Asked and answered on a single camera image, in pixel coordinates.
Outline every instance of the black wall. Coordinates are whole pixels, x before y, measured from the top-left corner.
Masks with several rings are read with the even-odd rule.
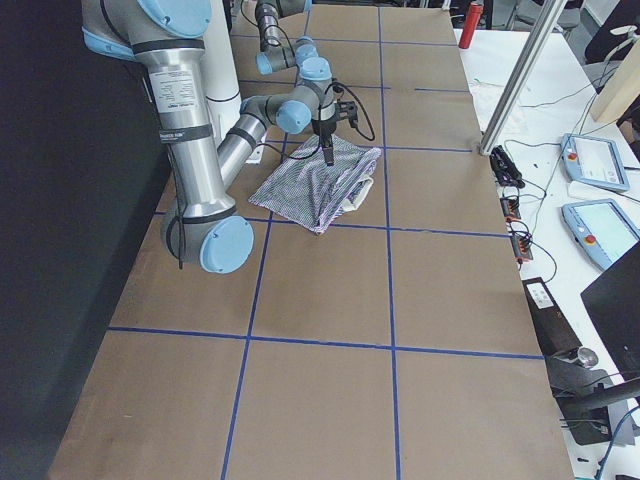
[[[168,175],[80,0],[0,4],[0,478],[55,454]]]

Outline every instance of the small black device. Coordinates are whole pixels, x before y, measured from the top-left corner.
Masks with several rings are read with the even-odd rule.
[[[522,284],[542,354],[551,357],[582,346],[542,278]]]
[[[525,187],[524,180],[522,180],[522,173],[520,173],[520,170],[518,170],[509,154],[501,145],[498,145],[491,151],[489,162],[491,164],[491,170],[493,170],[493,173],[496,175],[498,184],[501,187]]]

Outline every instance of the cloth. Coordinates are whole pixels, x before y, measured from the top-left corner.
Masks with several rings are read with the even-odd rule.
[[[318,146],[309,138],[293,154],[305,157]],[[333,220],[357,209],[373,180],[379,148],[364,149],[333,136],[335,164],[324,163],[322,150],[307,160],[287,159],[258,188],[249,202],[267,208],[314,233],[324,233]]]

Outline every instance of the aluminum frame post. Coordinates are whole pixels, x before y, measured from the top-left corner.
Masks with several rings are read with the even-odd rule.
[[[511,115],[511,110],[513,110],[516,100],[531,74],[531,70],[533,70],[533,66],[536,64],[542,49],[547,43],[549,34],[553,31],[566,4],[567,0],[546,0],[544,2],[540,16],[522,48],[522,53],[520,53],[509,81],[504,87],[504,92],[502,92],[502,96],[498,100],[496,110],[493,112],[491,120],[489,120],[487,131],[480,142],[480,154],[489,155],[493,150],[509,115]]]

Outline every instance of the brown cardboard surface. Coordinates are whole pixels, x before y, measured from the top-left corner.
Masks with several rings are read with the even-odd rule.
[[[570,479],[543,361],[398,353],[405,479]]]
[[[314,5],[307,35],[314,39],[378,41],[378,12],[353,5]]]
[[[253,253],[239,270],[211,275],[169,255],[155,217],[129,275],[112,326],[164,328],[244,335],[255,292],[266,225],[254,222]]]
[[[377,43],[316,41],[318,54],[326,57],[331,73],[348,86],[380,86],[380,46]]]
[[[475,153],[387,151],[394,227],[505,234],[489,159]]]
[[[386,252],[381,230],[272,225],[254,334],[388,344]]]
[[[387,146],[472,150],[480,127],[469,93],[384,91]]]
[[[505,238],[392,232],[398,345],[540,355]]]
[[[386,44],[384,86],[469,91],[458,47]]]
[[[252,17],[254,5],[244,7]],[[383,46],[384,97],[378,15],[383,40],[405,43]],[[280,24],[294,39],[306,20]],[[414,91],[466,90],[455,48],[406,45],[455,44],[449,14],[320,5],[308,30],[354,40],[321,40],[318,48],[334,76],[360,86],[377,145],[384,104],[391,226],[504,234],[487,162],[471,153],[480,139],[471,96]],[[258,38],[246,36],[257,32],[242,19],[234,32],[239,78],[252,81],[241,82],[243,96],[289,91],[295,69],[260,76]],[[343,138],[366,143],[339,128]],[[246,198],[279,161],[266,150],[261,165],[244,167],[229,191],[241,215],[269,218]],[[396,453],[406,480],[570,478],[544,363],[478,356],[539,355],[508,240],[389,232],[384,165],[381,158],[361,210],[322,236],[277,216],[254,222],[254,251],[229,275],[194,265],[178,270],[159,239],[162,217],[155,217],[112,326],[173,332],[107,334],[50,478],[218,478],[229,433],[223,480],[389,480]],[[172,196],[168,187],[160,210]],[[400,348],[466,352],[394,354],[392,326]],[[199,332],[250,332],[244,375],[243,339],[193,336]]]
[[[390,361],[252,342],[227,479],[395,478]]]
[[[456,45],[449,12],[439,8],[380,9],[383,42]]]
[[[107,333],[47,478],[219,475],[243,346]]]

